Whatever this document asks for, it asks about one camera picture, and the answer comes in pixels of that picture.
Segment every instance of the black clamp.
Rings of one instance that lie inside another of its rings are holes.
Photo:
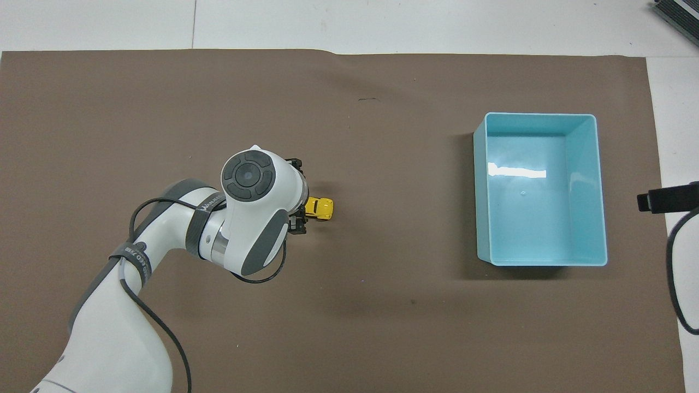
[[[301,166],[303,165],[303,162],[298,159],[298,158],[287,158],[286,162],[289,163],[289,165],[293,166],[294,169],[297,171],[301,172],[303,175],[303,171],[301,170]],[[305,205],[301,204],[299,206],[298,210],[294,212],[294,214],[289,216],[289,233],[292,235],[303,235],[306,233],[305,225],[306,222],[308,222],[308,218],[305,216]]]
[[[676,187],[658,188],[636,197],[639,211],[676,213],[699,207],[699,181]]]
[[[140,286],[144,286],[150,275],[153,273],[152,267],[150,266],[150,259],[145,254],[145,243],[139,241],[136,244],[125,242],[117,247],[110,258],[125,258],[127,261],[138,270],[140,275]]]
[[[199,254],[201,234],[204,232],[204,227],[206,227],[206,222],[209,220],[211,213],[217,206],[225,201],[226,196],[223,192],[214,192],[196,207],[192,219],[189,221],[187,235],[185,236],[185,246],[189,254],[204,259],[204,257]]]

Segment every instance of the toy car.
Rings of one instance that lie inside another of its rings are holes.
[[[308,197],[306,202],[306,215],[319,220],[330,220],[333,217],[333,200],[330,198]]]

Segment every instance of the white table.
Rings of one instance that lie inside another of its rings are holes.
[[[649,4],[0,0],[0,51],[313,48],[648,57],[663,186],[682,185],[699,180],[699,48],[654,15]],[[679,216],[666,216],[668,232]],[[675,249],[678,294],[694,326],[699,326],[697,255],[699,220],[694,220],[678,236]],[[679,337],[686,391],[699,393],[699,337],[682,328]]]

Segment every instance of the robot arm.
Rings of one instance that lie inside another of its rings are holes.
[[[139,293],[174,248],[239,276],[256,273],[279,252],[289,216],[308,199],[303,174],[257,146],[231,157],[221,180],[223,194],[193,179],[164,192],[163,200],[179,203],[158,202],[113,253],[75,307],[63,355],[32,393],[171,391],[167,351],[120,279]]]

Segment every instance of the circular button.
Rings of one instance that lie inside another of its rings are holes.
[[[260,180],[260,170],[257,166],[246,162],[236,171],[236,182],[243,187],[252,187]]]

